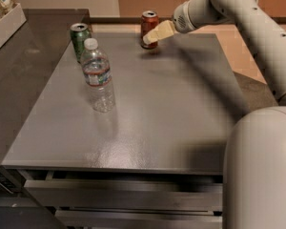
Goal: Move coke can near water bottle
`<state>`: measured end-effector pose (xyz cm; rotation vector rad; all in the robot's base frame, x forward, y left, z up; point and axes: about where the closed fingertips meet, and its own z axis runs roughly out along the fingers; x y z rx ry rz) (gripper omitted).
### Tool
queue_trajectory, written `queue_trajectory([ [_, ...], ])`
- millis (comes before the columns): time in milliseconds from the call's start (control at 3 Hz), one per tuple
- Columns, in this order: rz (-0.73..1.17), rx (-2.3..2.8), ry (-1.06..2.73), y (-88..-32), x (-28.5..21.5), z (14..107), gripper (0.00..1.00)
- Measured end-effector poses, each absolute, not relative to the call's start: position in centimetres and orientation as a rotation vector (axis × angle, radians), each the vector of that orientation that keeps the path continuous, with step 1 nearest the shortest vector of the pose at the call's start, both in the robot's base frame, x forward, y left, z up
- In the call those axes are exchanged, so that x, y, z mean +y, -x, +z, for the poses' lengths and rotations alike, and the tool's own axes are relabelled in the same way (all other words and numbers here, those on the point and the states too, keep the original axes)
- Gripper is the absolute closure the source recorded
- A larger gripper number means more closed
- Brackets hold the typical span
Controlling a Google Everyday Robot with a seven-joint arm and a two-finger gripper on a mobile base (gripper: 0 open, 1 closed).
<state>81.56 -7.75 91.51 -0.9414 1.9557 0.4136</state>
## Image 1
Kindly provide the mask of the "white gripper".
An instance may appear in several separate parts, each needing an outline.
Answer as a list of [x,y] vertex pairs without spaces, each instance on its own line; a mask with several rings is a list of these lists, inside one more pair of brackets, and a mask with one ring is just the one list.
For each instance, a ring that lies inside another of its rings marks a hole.
[[194,30],[194,26],[189,16],[189,3],[185,2],[179,5],[173,14],[173,22],[166,20],[158,24],[143,36],[143,42],[146,45],[158,42],[174,35],[175,30],[180,33],[188,33]]

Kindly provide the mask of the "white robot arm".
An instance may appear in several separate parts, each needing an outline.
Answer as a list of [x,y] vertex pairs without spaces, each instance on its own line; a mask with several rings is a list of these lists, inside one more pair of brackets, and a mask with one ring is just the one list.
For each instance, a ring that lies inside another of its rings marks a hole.
[[276,105],[246,114],[228,138],[222,229],[286,229],[286,31],[258,0],[189,0],[143,41],[225,22],[237,28]]

